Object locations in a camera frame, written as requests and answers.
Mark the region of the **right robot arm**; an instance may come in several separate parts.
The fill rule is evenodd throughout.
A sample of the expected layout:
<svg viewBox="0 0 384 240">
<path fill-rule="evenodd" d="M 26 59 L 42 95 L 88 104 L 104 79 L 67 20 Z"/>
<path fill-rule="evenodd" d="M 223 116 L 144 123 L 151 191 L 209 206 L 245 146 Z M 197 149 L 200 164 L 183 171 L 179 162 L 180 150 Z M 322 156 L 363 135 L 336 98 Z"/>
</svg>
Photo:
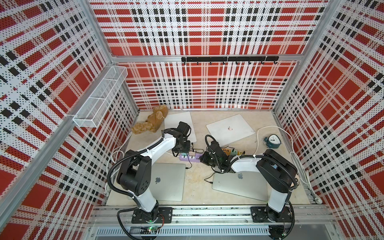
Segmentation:
<svg viewBox="0 0 384 240">
<path fill-rule="evenodd" d="M 273 149 L 261 155 L 227 156 L 218 141 L 211 135 L 205 136 L 206 151 L 200 162 L 210 166 L 217 174 L 240 172 L 259 173 L 271 186 L 267 210 L 275 214 L 283 212 L 289 203 L 293 190 L 298 187 L 298 169 Z"/>
</svg>

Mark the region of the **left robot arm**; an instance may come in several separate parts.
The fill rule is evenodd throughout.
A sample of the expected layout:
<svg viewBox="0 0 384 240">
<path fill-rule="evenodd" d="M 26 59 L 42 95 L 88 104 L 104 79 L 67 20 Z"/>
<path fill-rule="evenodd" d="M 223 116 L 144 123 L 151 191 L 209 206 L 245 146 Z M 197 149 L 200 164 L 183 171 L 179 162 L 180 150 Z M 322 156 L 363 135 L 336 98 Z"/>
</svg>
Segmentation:
<svg viewBox="0 0 384 240">
<path fill-rule="evenodd" d="M 188 140 L 190 132 L 191 127 L 187 123 L 179 122 L 176 128 L 162 130 L 161 137 L 151 145 L 126 152 L 107 174 L 110 189 L 133 199 L 141 211 L 155 212 L 159 204 L 149 190 L 152 165 L 169 150 L 174 154 L 188 153 L 191 148 L 191 141 Z"/>
</svg>

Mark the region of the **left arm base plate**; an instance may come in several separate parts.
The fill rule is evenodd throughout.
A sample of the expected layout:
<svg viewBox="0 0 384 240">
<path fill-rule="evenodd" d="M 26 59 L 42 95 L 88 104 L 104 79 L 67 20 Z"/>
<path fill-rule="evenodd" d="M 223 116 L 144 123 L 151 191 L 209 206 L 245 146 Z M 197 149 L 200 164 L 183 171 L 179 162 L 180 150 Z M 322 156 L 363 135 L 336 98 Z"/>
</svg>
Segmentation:
<svg viewBox="0 0 384 240">
<path fill-rule="evenodd" d="M 131 220 L 132 224 L 169 224 L 173 217 L 172 207 L 154 208 L 152 212 L 147 213 L 143 210 L 134 210 Z"/>
</svg>

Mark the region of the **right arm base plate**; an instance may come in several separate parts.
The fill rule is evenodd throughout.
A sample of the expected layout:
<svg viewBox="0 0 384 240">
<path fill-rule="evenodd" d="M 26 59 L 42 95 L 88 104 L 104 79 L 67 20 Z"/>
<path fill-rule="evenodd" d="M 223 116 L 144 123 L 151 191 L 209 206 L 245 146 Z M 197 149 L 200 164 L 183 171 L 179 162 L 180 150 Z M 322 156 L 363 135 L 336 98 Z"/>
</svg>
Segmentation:
<svg viewBox="0 0 384 240">
<path fill-rule="evenodd" d="M 285 206 L 280 213 L 267 207 L 251 207 L 250 210 L 254 223 L 291 223 L 294 217 L 288 206 Z"/>
</svg>

